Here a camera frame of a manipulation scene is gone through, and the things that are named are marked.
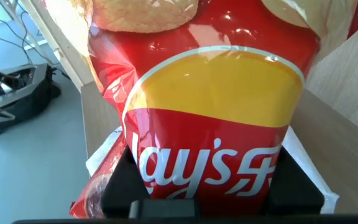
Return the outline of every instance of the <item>potato chip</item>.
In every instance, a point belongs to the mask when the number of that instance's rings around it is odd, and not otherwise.
[[[190,21],[198,0],[94,0],[93,22],[102,29],[153,33]]]

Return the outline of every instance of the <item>plastic packaging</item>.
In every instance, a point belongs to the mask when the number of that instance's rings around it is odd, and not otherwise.
[[[126,146],[126,140],[120,134],[78,200],[71,205],[70,215],[76,218],[104,218],[100,207],[101,196]]]
[[[225,215],[259,211],[311,66],[358,24],[357,0],[60,2],[151,197]]]

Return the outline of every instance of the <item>red chip bag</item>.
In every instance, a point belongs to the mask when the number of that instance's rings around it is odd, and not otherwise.
[[[259,212],[311,66],[358,29],[358,0],[49,1],[68,7],[53,17],[91,61],[150,196],[197,198],[203,214]],[[120,153],[76,217],[101,217]]]
[[[100,207],[101,196],[126,146],[126,140],[123,134],[121,134],[82,191],[78,200],[71,205],[70,215],[76,218],[104,218]]]

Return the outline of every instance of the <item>gray floor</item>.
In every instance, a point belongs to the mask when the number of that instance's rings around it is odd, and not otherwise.
[[[36,35],[36,26],[24,17]],[[9,24],[23,35],[14,22]],[[21,44],[4,24],[0,24],[0,37]],[[43,49],[56,62],[50,47]],[[34,63],[45,62],[34,50],[29,55]],[[27,60],[22,50],[0,41],[0,69],[23,64]],[[61,97],[40,116],[0,135],[0,223],[70,218],[70,204],[88,181],[80,94],[66,78],[54,79],[61,85]]]

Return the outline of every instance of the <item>black cable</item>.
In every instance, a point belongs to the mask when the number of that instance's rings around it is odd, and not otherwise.
[[[20,7],[25,13],[29,14],[20,4],[17,4],[17,5],[19,5],[19,7]],[[25,41],[25,37],[22,38],[22,37],[20,37],[19,35],[17,35],[17,34],[13,31],[13,29],[10,27],[10,25],[9,25],[7,22],[3,21],[2,19],[0,19],[0,22],[2,22],[3,24],[7,25],[8,28],[12,31],[12,33],[13,33],[16,37],[20,38],[20,40],[22,40],[23,42],[25,42],[27,45],[30,45],[27,41]],[[23,19],[22,19],[22,23],[23,23],[24,29],[26,30],[26,33],[28,34],[28,30],[27,30],[27,28],[26,28],[26,26],[25,26],[25,24],[24,24],[24,22],[23,22]],[[25,51],[24,47],[22,48],[22,50],[24,51],[24,53],[25,53],[27,59],[29,59],[30,57],[29,57],[29,55],[27,54],[27,52]],[[50,63],[51,65],[58,65],[58,64],[60,64],[60,63],[52,63],[48,58],[44,57],[37,49],[34,48],[34,50],[35,50],[43,59],[45,59],[48,63]]]
[[[20,37],[19,35],[16,34],[16,32],[13,31],[12,27],[10,27],[10,25],[9,25],[7,22],[3,21],[2,19],[0,19],[0,22],[2,22],[3,24],[7,25],[7,27],[12,31],[12,33],[13,33],[17,38],[19,38],[20,40],[22,39],[22,37]],[[30,62],[31,60],[30,60],[29,54],[24,50],[24,48],[23,48],[22,50],[23,50],[25,56],[27,57],[27,60]]]
[[[20,14],[20,20],[22,21],[23,26],[24,26],[24,30],[25,30],[25,34],[24,34],[24,37],[23,37],[23,39],[22,39],[22,48],[23,48],[23,50],[25,50],[25,49],[24,49],[24,39],[27,37],[27,34],[29,33],[29,31],[28,31],[27,28],[25,27],[24,21],[23,21],[23,15],[24,15],[25,13],[27,13],[27,12],[24,11],[24,12],[22,12],[22,14]]]
[[[56,70],[59,70],[60,73],[61,73],[64,77],[66,77],[67,79],[71,80],[71,78],[70,78],[62,69],[57,68],[57,67],[53,68],[53,71],[56,71]]]
[[[8,41],[8,40],[5,40],[5,39],[2,39],[2,38],[0,38],[0,40],[1,41],[5,41],[5,42],[7,42],[7,43],[10,43],[10,44],[13,44],[13,45],[15,45],[16,47],[18,47],[18,48],[22,48],[19,44],[15,44],[15,43],[13,43],[13,42],[11,42],[11,41]]]
[[[22,17],[22,16],[23,16],[23,13],[26,13],[26,14],[29,15],[29,16],[30,16],[30,14],[23,8],[23,6],[21,6],[20,4],[17,4],[17,5],[23,10],[23,12],[22,12],[20,18],[21,18],[21,21],[22,21],[22,23],[23,23],[24,30],[25,30],[25,33],[26,33],[26,35],[25,35],[24,37],[26,37],[27,34],[28,34],[28,30],[27,30],[27,27],[26,27],[25,24],[24,24],[24,21],[23,21],[23,17]],[[35,50],[43,59],[45,59],[48,63],[50,63],[51,65],[58,65],[58,64],[60,64],[60,63],[52,63],[48,58],[42,56],[41,53],[38,52],[37,49],[34,48],[34,50]]]

